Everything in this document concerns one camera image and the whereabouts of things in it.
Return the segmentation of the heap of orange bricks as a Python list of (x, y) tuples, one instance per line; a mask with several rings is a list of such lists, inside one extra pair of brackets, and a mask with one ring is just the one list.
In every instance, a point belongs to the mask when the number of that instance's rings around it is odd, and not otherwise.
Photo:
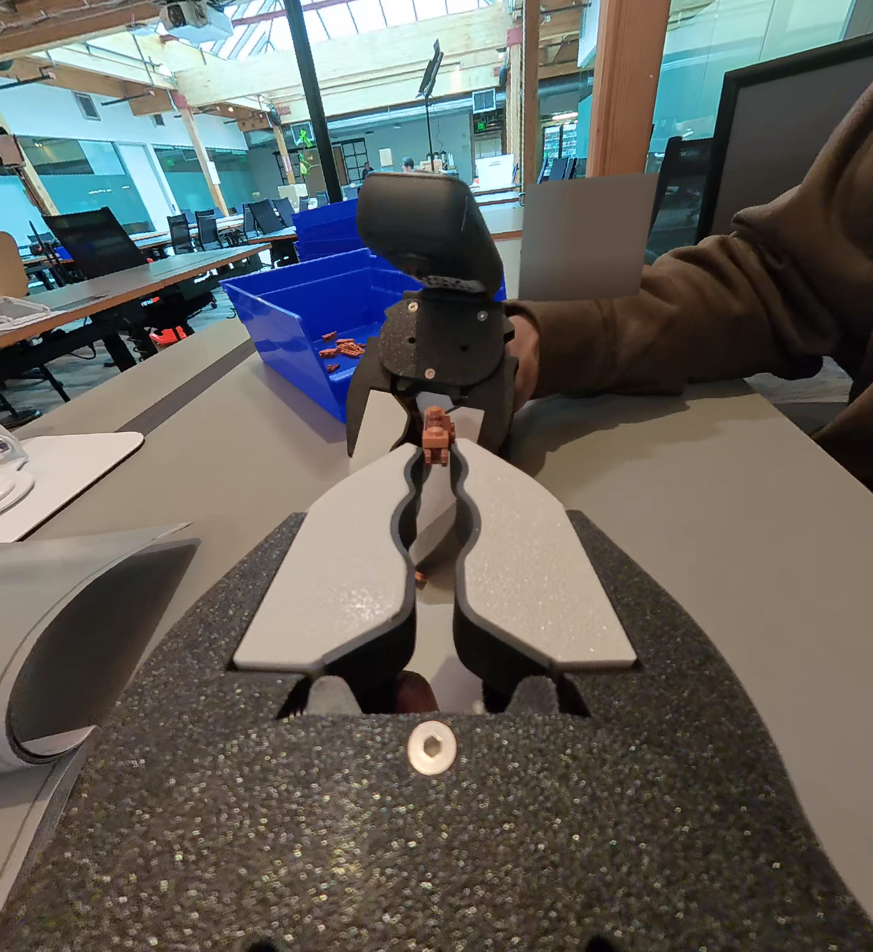
[(337, 332), (325, 333), (318, 341), (317, 355), (328, 373), (352, 369), (366, 351), (366, 341), (342, 337)]

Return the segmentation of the blue plastic bin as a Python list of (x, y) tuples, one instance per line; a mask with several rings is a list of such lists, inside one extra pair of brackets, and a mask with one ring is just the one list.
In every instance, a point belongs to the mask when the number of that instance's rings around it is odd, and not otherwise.
[(262, 361), (341, 422), (359, 357), (329, 351), (340, 339), (366, 345), (386, 309), (421, 290), (366, 248), (228, 279), (223, 287)]

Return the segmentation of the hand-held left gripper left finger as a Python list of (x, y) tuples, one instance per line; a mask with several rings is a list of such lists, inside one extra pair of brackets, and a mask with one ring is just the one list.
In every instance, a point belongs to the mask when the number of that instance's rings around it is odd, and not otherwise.
[(397, 671), (415, 646), (419, 449), (393, 451), (307, 510), (233, 656), (236, 669)]

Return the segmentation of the black pole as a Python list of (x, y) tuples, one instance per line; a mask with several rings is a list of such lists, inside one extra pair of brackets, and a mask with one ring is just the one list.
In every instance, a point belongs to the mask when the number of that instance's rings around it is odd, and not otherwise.
[(316, 149), (323, 170), (325, 190), (328, 193), (329, 202), (333, 204), (341, 203), (343, 201), (343, 192), (337, 174), (334, 149), (327, 125), (319, 81), (316, 75), (312, 47), (303, 8), (300, 1), (283, 1), (283, 5), (289, 23), (293, 49), (299, 67), (301, 85), (314, 133)]

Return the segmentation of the stack of blue bins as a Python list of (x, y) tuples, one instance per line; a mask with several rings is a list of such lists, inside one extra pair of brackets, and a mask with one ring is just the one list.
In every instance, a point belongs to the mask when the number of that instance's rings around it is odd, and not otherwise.
[(357, 229), (357, 199), (293, 214), (300, 262), (358, 250), (365, 246)]

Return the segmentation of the person's right forearm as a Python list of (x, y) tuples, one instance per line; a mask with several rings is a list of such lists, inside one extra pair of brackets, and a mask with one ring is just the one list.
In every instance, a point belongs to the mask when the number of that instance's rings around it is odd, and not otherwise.
[(727, 235), (666, 253), (633, 296), (518, 302), (542, 325), (544, 394), (677, 394), (850, 363), (873, 330), (873, 83), (802, 182)]

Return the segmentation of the brick instruction booklet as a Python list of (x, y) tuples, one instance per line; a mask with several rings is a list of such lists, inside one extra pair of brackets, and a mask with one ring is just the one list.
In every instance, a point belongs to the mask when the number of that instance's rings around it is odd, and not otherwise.
[(0, 542), (0, 908), (199, 546), (185, 526)]

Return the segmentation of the ceiling projector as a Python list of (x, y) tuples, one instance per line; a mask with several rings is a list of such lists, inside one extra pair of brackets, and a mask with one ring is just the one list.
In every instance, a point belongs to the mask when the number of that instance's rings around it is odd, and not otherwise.
[(158, 9), (163, 28), (175, 39), (193, 46), (223, 42), (234, 33), (225, 12), (206, 1), (162, 1)]

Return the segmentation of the grey desk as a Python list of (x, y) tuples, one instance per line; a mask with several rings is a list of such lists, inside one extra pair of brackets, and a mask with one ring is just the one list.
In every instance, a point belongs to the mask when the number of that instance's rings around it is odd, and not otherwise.
[(134, 429), (36, 539), (201, 548), (103, 741), (0, 776), (0, 950), (873, 950), (873, 495), (761, 396), (519, 414), (641, 661), (442, 714), (436, 777), (225, 668), (343, 427), (225, 321), (21, 437)]

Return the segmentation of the black computer monitor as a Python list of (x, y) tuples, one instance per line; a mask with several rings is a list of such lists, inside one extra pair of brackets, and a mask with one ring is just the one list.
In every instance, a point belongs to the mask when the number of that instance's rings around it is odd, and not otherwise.
[(799, 184), (873, 82), (873, 33), (726, 72), (695, 240)]

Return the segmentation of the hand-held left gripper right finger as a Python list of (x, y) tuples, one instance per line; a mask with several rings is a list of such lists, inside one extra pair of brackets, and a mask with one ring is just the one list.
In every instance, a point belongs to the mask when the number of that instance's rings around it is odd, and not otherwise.
[(474, 673), (629, 668), (635, 650), (568, 511), (471, 440), (453, 447), (454, 642)]

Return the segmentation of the wooden post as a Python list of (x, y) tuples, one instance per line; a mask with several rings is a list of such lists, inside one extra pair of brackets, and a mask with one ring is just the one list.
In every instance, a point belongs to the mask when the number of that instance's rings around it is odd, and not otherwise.
[(671, 3), (599, 3), (587, 177), (643, 173)]

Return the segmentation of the wooden office table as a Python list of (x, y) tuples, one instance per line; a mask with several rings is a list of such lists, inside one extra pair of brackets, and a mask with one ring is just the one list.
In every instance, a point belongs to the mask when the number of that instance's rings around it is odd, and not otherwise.
[(177, 255), (29, 297), (28, 302), (46, 304), (51, 313), (31, 325), (0, 330), (0, 383), (96, 343), (106, 346), (119, 370), (135, 366), (120, 334), (145, 327), (141, 301), (249, 259), (265, 246), (260, 239)]

